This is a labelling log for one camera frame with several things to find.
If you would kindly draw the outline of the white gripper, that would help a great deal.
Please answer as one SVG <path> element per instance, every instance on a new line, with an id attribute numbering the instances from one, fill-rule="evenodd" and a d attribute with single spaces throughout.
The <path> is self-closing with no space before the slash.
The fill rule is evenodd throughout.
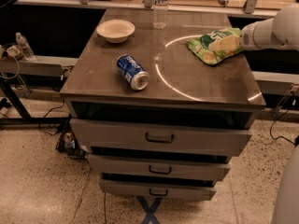
<path id="1" fill-rule="evenodd" d="M 273 19 L 256 21 L 246 25 L 240 33 L 240 45 L 244 50 L 282 49 L 284 44 L 273 33 Z M 237 35 L 221 37 L 211 35 L 210 51 L 234 50 L 239 46 Z"/>

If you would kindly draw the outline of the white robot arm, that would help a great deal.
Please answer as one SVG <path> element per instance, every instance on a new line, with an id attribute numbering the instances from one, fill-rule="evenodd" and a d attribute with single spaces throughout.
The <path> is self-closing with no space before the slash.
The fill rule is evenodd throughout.
<path id="1" fill-rule="evenodd" d="M 245 26 L 239 35 L 217 38 L 211 51 L 279 49 L 299 50 L 299 6 L 282 8 L 265 21 Z M 299 224 L 299 146 L 296 146 L 283 171 L 271 224 Z"/>

